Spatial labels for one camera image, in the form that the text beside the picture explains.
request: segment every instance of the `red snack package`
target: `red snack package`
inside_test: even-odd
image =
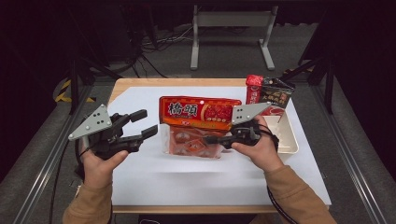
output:
[[[233,106],[240,100],[189,96],[160,98],[160,123],[169,125],[172,155],[220,158],[223,146],[207,145],[204,136],[224,136],[232,127]]]
[[[271,102],[272,105],[262,111],[262,116],[282,116],[295,85],[279,78],[247,76],[246,104]]]
[[[228,132],[231,129],[233,106],[240,100],[190,96],[160,98],[160,123],[178,127]]]
[[[196,156],[205,158],[220,158],[223,150],[221,145],[207,145],[203,141],[206,135],[224,136],[225,133],[216,133],[193,128],[178,128],[170,126],[170,142],[168,153],[180,156]]]

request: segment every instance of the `sleeve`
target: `sleeve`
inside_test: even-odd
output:
[[[111,217],[112,184],[93,189],[84,184],[64,211],[63,224],[107,224]]]
[[[276,202],[297,223],[336,223],[319,196],[288,166],[265,173]]]

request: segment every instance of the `white paper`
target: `white paper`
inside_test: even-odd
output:
[[[148,117],[124,126],[124,136],[140,134],[159,124],[162,96],[222,97],[246,101],[246,87],[132,87],[108,107],[109,115],[147,109]],[[299,146],[296,154],[280,157],[331,204],[318,166],[304,135],[292,100],[286,111]],[[220,159],[183,157],[163,153],[161,136],[147,139],[115,170],[114,205],[270,205],[262,170],[234,150]]]

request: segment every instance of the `human hand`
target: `human hand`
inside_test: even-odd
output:
[[[128,151],[123,150],[115,154],[110,159],[104,161],[95,156],[91,150],[81,155],[84,165],[84,185],[93,189],[102,189],[113,181],[113,170],[119,166],[128,156]]]
[[[267,122],[263,116],[258,115],[254,119],[261,125],[260,129],[268,132],[265,128],[267,127]],[[262,133],[262,137],[255,146],[251,147],[242,143],[233,143],[232,148],[250,157],[253,163],[263,169],[264,172],[271,172],[284,166],[283,161],[277,155],[274,142],[268,134]]]

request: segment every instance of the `person's arm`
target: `person's arm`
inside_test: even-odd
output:
[[[127,151],[121,151],[103,161],[90,150],[81,156],[85,171],[84,183],[64,211],[63,224],[106,224],[110,220],[113,170],[127,156]]]
[[[264,131],[267,123],[256,116]],[[232,147],[251,158],[263,169],[267,185],[282,210],[297,223],[336,223],[319,196],[277,155],[275,145],[267,134],[253,147],[233,143]]]

